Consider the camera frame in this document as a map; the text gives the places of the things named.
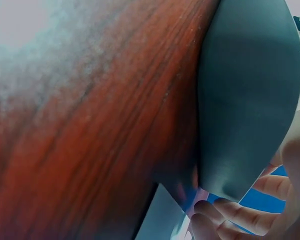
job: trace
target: gray panel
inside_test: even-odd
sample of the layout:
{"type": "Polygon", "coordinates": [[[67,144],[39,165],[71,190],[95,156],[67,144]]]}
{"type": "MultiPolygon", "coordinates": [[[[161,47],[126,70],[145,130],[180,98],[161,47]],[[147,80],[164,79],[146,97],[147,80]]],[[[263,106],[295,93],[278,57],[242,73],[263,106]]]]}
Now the gray panel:
{"type": "Polygon", "coordinates": [[[150,207],[142,222],[136,240],[179,240],[184,239],[190,219],[159,184],[150,207]]]}
{"type": "Polygon", "coordinates": [[[233,201],[284,139],[300,95],[300,38],[285,0],[222,0],[198,72],[200,185],[233,201]]]}

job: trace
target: reddish-brown wood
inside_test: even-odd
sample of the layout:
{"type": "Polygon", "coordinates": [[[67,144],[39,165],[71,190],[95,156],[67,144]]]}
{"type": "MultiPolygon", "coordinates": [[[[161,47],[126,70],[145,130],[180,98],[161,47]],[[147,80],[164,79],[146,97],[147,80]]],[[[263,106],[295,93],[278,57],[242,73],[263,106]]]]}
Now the reddish-brown wood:
{"type": "Polygon", "coordinates": [[[0,0],[0,239],[133,237],[193,154],[217,3],[0,0]]]}

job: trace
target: gray fabric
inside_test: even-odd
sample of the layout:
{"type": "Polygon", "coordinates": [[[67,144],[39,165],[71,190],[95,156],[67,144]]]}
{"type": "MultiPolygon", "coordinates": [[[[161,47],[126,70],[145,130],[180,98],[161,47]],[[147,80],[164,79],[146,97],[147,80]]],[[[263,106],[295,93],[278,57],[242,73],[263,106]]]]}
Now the gray fabric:
{"type": "Polygon", "coordinates": [[[222,0],[198,71],[203,189],[239,202],[275,154],[300,95],[300,38],[285,0],[222,0]]]}

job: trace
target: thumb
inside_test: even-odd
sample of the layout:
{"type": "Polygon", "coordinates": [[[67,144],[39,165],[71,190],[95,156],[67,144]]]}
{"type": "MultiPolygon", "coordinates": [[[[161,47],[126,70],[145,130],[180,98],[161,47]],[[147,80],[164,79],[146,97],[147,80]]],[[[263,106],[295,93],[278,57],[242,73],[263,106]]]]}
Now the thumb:
{"type": "Polygon", "coordinates": [[[192,216],[191,228],[195,240],[221,240],[212,221],[202,214],[192,216]]]}

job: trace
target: hand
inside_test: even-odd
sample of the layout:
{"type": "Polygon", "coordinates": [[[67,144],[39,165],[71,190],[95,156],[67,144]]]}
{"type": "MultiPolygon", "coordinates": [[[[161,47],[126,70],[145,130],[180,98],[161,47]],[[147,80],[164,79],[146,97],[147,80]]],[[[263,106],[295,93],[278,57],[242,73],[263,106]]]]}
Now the hand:
{"type": "MultiPolygon", "coordinates": [[[[213,204],[200,201],[194,206],[196,214],[191,218],[195,240],[300,239],[300,194],[296,194],[288,177],[269,175],[282,165],[282,159],[278,151],[253,188],[286,201],[283,213],[259,211],[223,198],[213,204]],[[244,232],[233,223],[256,235],[244,232]]],[[[291,168],[291,161],[286,162],[291,168]]]]}

